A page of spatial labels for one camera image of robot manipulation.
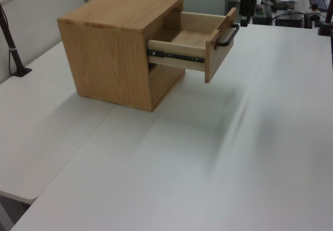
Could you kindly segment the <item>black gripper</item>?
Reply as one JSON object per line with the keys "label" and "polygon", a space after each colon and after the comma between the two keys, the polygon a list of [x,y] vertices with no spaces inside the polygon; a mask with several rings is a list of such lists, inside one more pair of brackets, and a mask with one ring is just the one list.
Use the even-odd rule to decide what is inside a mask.
{"label": "black gripper", "polygon": [[240,26],[246,27],[252,24],[253,7],[257,0],[240,0],[239,14],[241,15]]}

